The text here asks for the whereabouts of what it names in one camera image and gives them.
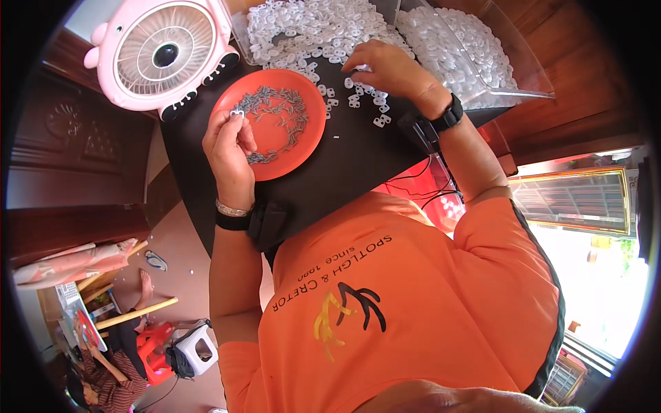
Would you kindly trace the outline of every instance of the wooden stick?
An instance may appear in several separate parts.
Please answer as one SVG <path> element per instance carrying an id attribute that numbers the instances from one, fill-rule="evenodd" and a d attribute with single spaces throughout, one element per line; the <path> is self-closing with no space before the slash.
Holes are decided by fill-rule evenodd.
<path id="1" fill-rule="evenodd" d="M 121 322 L 134 319 L 136 317 L 140 317 L 142 315 L 145 315 L 147 313 L 152 313 L 153 311 L 162 309 L 163 307 L 167 307 L 169 305 L 175 304 L 179 301 L 178 298 L 172 297 L 170 299 L 167 299 L 163 301 L 162 303 L 150 305 L 149 307 L 145 307 L 140 310 L 135 310 L 131 311 L 129 313 L 124 313 L 122 315 L 118 315 L 117 317 L 112 317 L 111 319 L 107 320 L 102 320 L 97 323 L 95 323 L 95 326 L 97 327 L 97 330 L 103 330 L 104 328 L 108 328 L 110 326 L 114 326 L 115 324 L 119 324 Z"/>
<path id="2" fill-rule="evenodd" d="M 148 244 L 149 244 L 149 243 L 148 243 L 147 240 L 145 239 L 144 241 L 142 241 L 141 243 L 139 243 L 138 245 L 136 245 L 135 247 L 133 247 L 133 249 L 131 250 L 131 252 L 129 252 L 129 255 L 128 255 L 128 256 L 131 256 L 131 255 L 135 254 L 136 252 L 138 252 L 138 251 L 140 251 L 141 249 L 145 248 Z M 97 281 L 98 278 L 101 277 L 101 276 L 104 275 L 104 274 L 105 274 L 105 272 L 102 273 L 102 274 L 97 274 L 97 275 L 95 275 L 95 276 L 91 276 L 91 277 L 85 278 L 83 281 L 81 281 L 81 282 L 78 283 L 78 291 L 83 291 L 85 288 L 89 287 L 93 282 Z"/>
<path id="3" fill-rule="evenodd" d="M 102 289 L 98 289 L 98 290 L 96 290 L 95 292 L 91 293 L 91 294 L 88 295 L 87 297 L 83 298 L 83 303 L 84 303 L 84 304 L 89 303 L 90 301 L 92 301 L 93 299 L 97 298 L 99 295 L 105 293 L 106 291 L 108 291 L 108 290 L 111 289 L 112 287 L 114 287 L 114 286 L 113 286 L 112 283 L 110 283 L 110 284 L 106 285 L 105 287 L 103 287 Z"/>

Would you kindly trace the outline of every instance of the person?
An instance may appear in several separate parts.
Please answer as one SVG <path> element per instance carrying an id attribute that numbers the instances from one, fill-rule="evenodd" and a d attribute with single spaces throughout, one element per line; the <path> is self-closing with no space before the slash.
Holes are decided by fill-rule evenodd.
<path id="1" fill-rule="evenodd" d="M 359 44 L 342 70 L 363 64 L 354 82 L 427 119 L 452 102 L 397 47 Z M 470 119 L 439 144 L 467 208 L 453 239 L 412 202 L 370 192 L 284 241 L 263 312 L 260 253 L 246 231 L 215 227 L 210 314 L 230 413 L 556 411 L 536 398 L 563 339 L 557 275 Z M 202 146 L 218 202 L 250 210 L 249 121 L 216 112 Z"/>
<path id="2" fill-rule="evenodd" d="M 140 270 L 141 296 L 130 310 L 140 310 L 153 297 L 149 273 Z M 83 372 L 67 374 L 67 390 L 80 407 L 91 412 L 126 413 L 147 389 L 145 365 L 137 354 L 137 334 L 145 328 L 145 318 L 136 317 L 108 327 L 108 351 L 104 355 L 96 345 L 86 342 L 80 320 L 73 320 L 83 356 Z M 95 360 L 102 365 L 98 368 Z"/>

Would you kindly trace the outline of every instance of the window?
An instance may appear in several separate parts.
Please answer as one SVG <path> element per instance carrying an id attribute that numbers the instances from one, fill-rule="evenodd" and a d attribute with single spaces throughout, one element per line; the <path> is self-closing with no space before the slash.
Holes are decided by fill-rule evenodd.
<path id="1" fill-rule="evenodd" d="M 565 328 L 617 359 L 633 335 L 647 283 L 638 242 L 568 229 L 531 225 L 560 279 Z"/>

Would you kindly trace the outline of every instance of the white plastic stool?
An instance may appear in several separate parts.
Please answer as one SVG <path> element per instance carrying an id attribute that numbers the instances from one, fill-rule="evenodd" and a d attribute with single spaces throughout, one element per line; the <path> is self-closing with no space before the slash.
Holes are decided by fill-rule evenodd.
<path id="1" fill-rule="evenodd" d="M 218 361 L 218 351 L 216 350 L 214 343 L 211 341 L 211 338 L 207 333 L 208 329 L 209 326 L 205 324 L 189 337 L 175 344 L 175 346 L 186 355 L 186 359 L 193 367 L 193 372 L 195 372 L 196 376 L 203 374 L 209 369 L 209 367 Z M 195 347 L 198 345 L 198 342 L 203 342 L 211 352 L 211 357 L 206 361 L 202 360 L 198 354 L 198 351 L 195 349 Z"/>

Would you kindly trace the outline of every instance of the wrist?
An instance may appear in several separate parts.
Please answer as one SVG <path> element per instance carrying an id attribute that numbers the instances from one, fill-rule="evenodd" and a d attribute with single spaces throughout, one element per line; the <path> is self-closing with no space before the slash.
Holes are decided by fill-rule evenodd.
<path id="1" fill-rule="evenodd" d="M 411 99 L 420 113 L 429 120 L 440 118 L 452 104 L 452 96 L 443 85 L 434 80 Z"/>
<path id="2" fill-rule="evenodd" d="M 227 192 L 218 190 L 218 201 L 226 207 L 250 211 L 254 206 L 254 191 L 250 194 L 229 195 Z"/>

